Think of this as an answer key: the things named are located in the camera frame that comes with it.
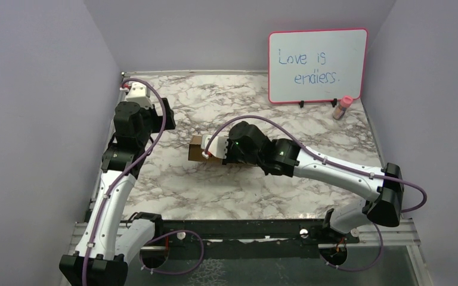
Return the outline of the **brown cardboard box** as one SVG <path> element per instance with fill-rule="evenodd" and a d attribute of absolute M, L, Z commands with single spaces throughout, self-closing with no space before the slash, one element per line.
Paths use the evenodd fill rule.
<path fill-rule="evenodd" d="M 202 149 L 201 149 L 201 140 L 202 135 L 195 135 L 192 137 L 189 147 L 188 147 L 188 160 L 189 161 L 196 161 L 202 163 L 213 163 L 213 164 L 222 164 L 225 159 L 210 157 L 208 159 L 202 156 Z"/>

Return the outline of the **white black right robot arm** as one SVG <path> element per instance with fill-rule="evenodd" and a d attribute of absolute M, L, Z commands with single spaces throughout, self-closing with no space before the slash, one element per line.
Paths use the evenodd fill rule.
<path fill-rule="evenodd" d="M 227 141 L 226 155 L 232 163 L 258 166 L 266 175 L 313 179 L 360 197 L 326 213 L 320 234 L 327 242 L 370 223 L 390 228 L 400 224 L 404 190 L 397 181 L 400 168 L 394 164 L 382 169 L 331 158 L 292 139 L 270 140 L 248 122 L 233 126 Z"/>

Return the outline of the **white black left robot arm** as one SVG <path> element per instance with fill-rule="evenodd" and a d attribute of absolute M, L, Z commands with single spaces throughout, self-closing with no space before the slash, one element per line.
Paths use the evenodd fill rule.
<path fill-rule="evenodd" d="M 162 114 L 153 104 L 137 100 L 122 101 L 115 108 L 114 133 L 103 153 L 99 192 L 88 224 L 74 253 L 60 259 L 59 269 L 70 285 L 124 285 L 129 263 L 141 246 L 163 239 L 163 228 L 148 219 L 117 234 L 145 158 L 162 133 L 176 127 L 167 98 L 159 105 Z"/>

